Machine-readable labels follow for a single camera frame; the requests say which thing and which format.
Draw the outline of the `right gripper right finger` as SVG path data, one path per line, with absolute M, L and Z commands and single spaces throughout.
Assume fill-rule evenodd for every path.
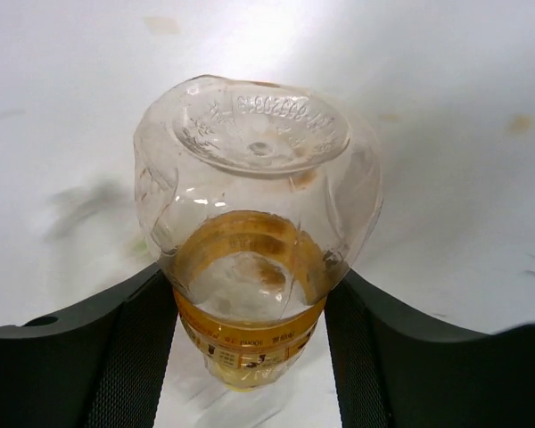
M 345 427 L 535 427 L 535 323 L 485 334 L 349 272 L 325 322 Z

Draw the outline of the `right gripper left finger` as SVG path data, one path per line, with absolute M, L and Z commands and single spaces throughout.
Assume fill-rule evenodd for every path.
M 0 427 L 152 427 L 177 320 L 151 265 L 22 326 L 0 326 Z

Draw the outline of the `small yellow-cap clear bottle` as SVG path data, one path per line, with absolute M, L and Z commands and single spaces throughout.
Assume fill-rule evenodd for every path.
M 304 88 L 202 75 L 154 101 L 133 142 L 139 226 L 207 370 L 274 383 L 375 227 L 373 131 Z

